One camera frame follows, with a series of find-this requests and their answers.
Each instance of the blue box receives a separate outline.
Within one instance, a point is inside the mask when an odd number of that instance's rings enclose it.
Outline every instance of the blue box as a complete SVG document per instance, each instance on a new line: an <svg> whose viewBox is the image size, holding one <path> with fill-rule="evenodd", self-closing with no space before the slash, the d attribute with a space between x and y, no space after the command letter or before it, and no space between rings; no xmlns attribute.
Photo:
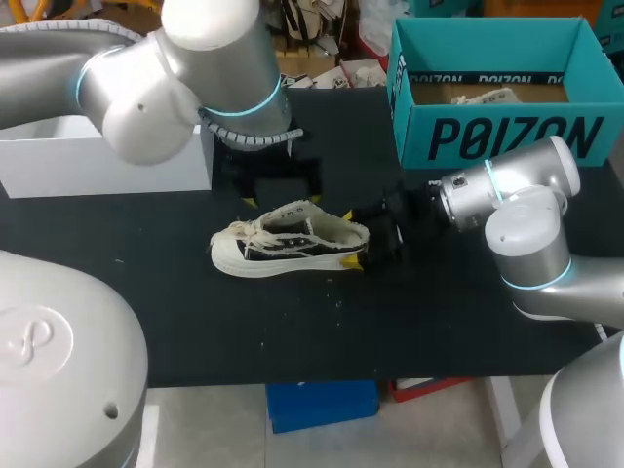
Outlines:
<svg viewBox="0 0 624 468"><path fill-rule="evenodd" d="M479 0L408 0L417 18L451 17L477 4Z"/></svg>
<svg viewBox="0 0 624 468"><path fill-rule="evenodd" d="M594 27L606 54L624 50L624 0L604 0Z"/></svg>
<svg viewBox="0 0 624 468"><path fill-rule="evenodd" d="M373 416L379 394L371 380L351 382L276 383L266 385L273 433L323 426Z"/></svg>
<svg viewBox="0 0 624 468"><path fill-rule="evenodd" d="M411 82L563 85L568 102L417 105ZM624 86L585 19L398 19L387 92L406 169L472 166L551 135L601 166L624 127Z"/></svg>

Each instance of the black cloth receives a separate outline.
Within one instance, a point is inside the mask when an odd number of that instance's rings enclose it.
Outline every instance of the black cloth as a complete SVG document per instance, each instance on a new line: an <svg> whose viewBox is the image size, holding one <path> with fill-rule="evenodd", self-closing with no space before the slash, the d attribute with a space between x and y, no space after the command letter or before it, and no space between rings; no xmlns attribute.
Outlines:
<svg viewBox="0 0 624 468"><path fill-rule="evenodd" d="M415 187L442 174L402 175L385 90L301 90L291 103L311 133L295 150L323 158L327 211L371 204L402 176ZM581 180L565 216L570 248L624 255L624 199L612 169L582 170ZM450 232L421 262L383 274L245 280L212 266L213 233L305 192L303 182L261 183L260 210L230 189L3 194L0 246L82 270L121 294L145 332L153 387L552 373L599 342L592 325L533 322L516 312L482 230Z"/></svg>

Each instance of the white canvas sneaker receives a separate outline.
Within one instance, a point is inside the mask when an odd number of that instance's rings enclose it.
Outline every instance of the white canvas sneaker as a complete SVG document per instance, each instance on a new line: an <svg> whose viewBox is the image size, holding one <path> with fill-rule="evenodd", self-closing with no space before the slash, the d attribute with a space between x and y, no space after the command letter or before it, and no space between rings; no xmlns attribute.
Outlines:
<svg viewBox="0 0 624 468"><path fill-rule="evenodd" d="M223 273L265 278L297 270L343 270L363 250L368 229L299 201L254 221L233 222L213 235L211 256Z"/></svg>

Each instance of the teal shoe box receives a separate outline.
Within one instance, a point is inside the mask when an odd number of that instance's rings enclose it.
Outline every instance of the teal shoe box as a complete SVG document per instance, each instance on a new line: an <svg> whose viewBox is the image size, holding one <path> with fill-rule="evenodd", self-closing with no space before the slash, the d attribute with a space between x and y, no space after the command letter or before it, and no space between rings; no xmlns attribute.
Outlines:
<svg viewBox="0 0 624 468"><path fill-rule="evenodd" d="M479 0L408 0L417 18L451 17L476 5Z"/></svg>
<svg viewBox="0 0 624 468"><path fill-rule="evenodd" d="M552 85L567 101L417 105L414 83ZM406 169L463 168L551 135L601 166L624 127L624 86L585 19L397 19L387 92Z"/></svg>
<svg viewBox="0 0 624 468"><path fill-rule="evenodd" d="M606 54L624 51L624 0L604 0L594 29Z"/></svg>

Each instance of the gray cable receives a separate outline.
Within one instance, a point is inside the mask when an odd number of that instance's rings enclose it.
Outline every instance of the gray cable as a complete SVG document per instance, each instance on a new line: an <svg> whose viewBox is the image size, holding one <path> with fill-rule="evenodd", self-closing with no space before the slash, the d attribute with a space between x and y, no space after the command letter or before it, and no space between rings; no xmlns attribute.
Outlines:
<svg viewBox="0 0 624 468"><path fill-rule="evenodd" d="M22 24L14 24L13 26L0 27L2 32L34 32L34 31L66 31L66 30L82 30L82 31L99 31L109 32L117 36L125 37L132 42L138 42L143 37L130 29L120 26L116 22L108 19L60 19L53 21L35 21L24 22Z"/></svg>
<svg viewBox="0 0 624 468"><path fill-rule="evenodd" d="M227 139L233 143L243 144L245 146L270 146L272 144L283 143L285 141L293 141L299 137L303 137L302 129L290 130L274 136L247 136L237 134L231 130L227 130L215 122L211 122L209 114L206 109L200 109L200 117L208 127L208 130L213 132L217 137L221 139Z"/></svg>

